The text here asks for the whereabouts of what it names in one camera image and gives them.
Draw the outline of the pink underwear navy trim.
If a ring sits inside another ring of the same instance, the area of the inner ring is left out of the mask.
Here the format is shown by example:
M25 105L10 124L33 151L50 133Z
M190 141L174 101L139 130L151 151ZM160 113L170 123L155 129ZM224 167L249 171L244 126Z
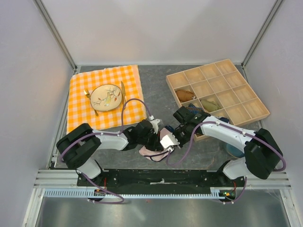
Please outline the pink underwear navy trim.
M173 133L173 128L170 126L165 126L161 131L160 131L160 139L162 139L165 135L167 134L172 134ZM153 162L160 162L162 161L168 154L168 151L150 151L146 149L145 146L143 146L140 150L139 153L144 156L145 158L153 161Z

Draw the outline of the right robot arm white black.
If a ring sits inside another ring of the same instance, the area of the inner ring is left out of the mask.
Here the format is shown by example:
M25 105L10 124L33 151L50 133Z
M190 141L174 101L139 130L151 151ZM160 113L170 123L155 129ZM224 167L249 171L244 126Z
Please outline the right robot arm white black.
M240 176L254 175L266 180L272 172L286 168L281 149L266 129L246 130L204 111L194 114L185 107L179 108L173 116L180 123L173 132L180 147L192 143L195 133L199 133L230 144L244 154L222 164L217 174L217 181L222 186L228 186Z

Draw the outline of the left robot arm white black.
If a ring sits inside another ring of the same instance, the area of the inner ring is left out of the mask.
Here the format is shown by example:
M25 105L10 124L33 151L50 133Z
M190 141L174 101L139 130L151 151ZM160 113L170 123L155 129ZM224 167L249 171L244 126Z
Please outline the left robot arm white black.
M93 153L98 149L131 150L138 145L150 145L160 150L161 124L160 119L142 120L122 132L107 132L94 130L88 123L83 123L57 142L60 161L69 169L84 173L93 186L99 186L104 175L97 161L92 159Z

